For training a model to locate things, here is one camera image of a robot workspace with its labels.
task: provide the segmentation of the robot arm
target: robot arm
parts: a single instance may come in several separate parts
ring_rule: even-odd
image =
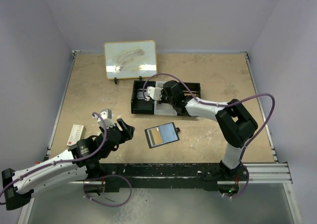
[[[258,125],[242,104],[232,107],[218,106],[228,105],[238,100],[220,103],[199,98],[196,100],[192,96],[185,96],[180,83],[173,80],[164,83],[162,88],[147,87],[146,94],[148,99],[172,105],[178,115],[199,116],[218,122],[223,136],[228,142],[220,166],[229,172],[233,172],[239,167],[244,145],[253,136]]]
[[[127,125],[122,119],[118,119],[119,129],[118,125],[111,120],[110,110],[102,111],[97,123],[102,131],[100,135],[79,140],[59,155],[33,167],[17,171],[10,168],[4,170],[2,172],[3,187],[17,180],[4,192],[7,210],[22,207],[37,194],[62,183],[104,175],[99,160],[107,158],[111,151],[119,148],[120,144],[131,140],[134,127]],[[95,155],[88,157],[101,145],[105,129],[104,145]]]

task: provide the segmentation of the small whiteboard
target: small whiteboard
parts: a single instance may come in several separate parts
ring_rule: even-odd
[[[150,77],[157,73],[155,41],[104,44],[108,79]]]

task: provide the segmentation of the small box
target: small box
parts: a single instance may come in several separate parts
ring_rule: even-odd
[[[73,125],[68,141],[67,146],[72,146],[79,141],[83,135],[84,126],[83,125]]]

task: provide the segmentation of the purple cable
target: purple cable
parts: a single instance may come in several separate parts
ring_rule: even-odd
[[[91,200],[91,201],[93,201],[95,203],[98,203],[98,204],[106,206],[106,207],[111,207],[111,208],[121,207],[121,206],[123,206],[124,204],[126,204],[130,200],[131,195],[132,195],[132,185],[125,177],[120,176],[118,174],[110,174],[110,175],[106,175],[106,176],[102,176],[102,177],[98,177],[98,178],[85,179],[84,181],[94,181],[94,180],[98,180],[98,179],[101,179],[101,178],[109,178],[109,177],[122,178],[124,181],[126,181],[128,183],[129,188],[130,188],[130,194],[129,194],[128,198],[123,203],[120,203],[120,204],[107,204],[107,203],[100,202],[100,201],[88,196],[88,194],[87,194],[87,192],[85,190],[85,186],[83,186],[84,197],[88,198],[89,200]]]
[[[102,119],[102,117],[97,113],[97,112],[93,112],[93,117],[97,116],[101,122],[103,123],[103,126],[106,127],[106,123],[105,121]],[[60,160],[60,161],[56,161],[56,162],[53,162],[54,165],[57,165],[59,163],[65,163],[65,162],[80,162],[80,161],[83,161],[83,160],[86,160],[86,159],[89,159],[90,157],[94,156],[96,153],[98,153],[101,148],[104,146],[106,140],[107,140],[107,131],[105,129],[105,132],[104,132],[104,138],[103,138],[103,141],[101,142],[100,146],[94,151],[92,152],[90,155],[86,156],[86,157],[83,157],[83,158],[78,158],[78,159],[73,159],[73,160]],[[44,168],[47,168],[49,166],[52,166],[53,165],[52,163],[49,163],[49,164],[45,164],[45,165],[42,165],[40,167],[37,167],[29,172],[26,172],[25,174],[21,175],[20,178],[17,178],[15,180],[13,180],[12,182],[10,182],[6,187],[3,188],[3,190],[0,191],[0,198],[1,196],[3,195],[3,193],[13,184],[15,184],[16,182],[18,182],[19,180],[22,180],[24,179],[25,177],[27,177],[28,175],[32,174],[32,173],[35,173],[41,169],[44,169]]]

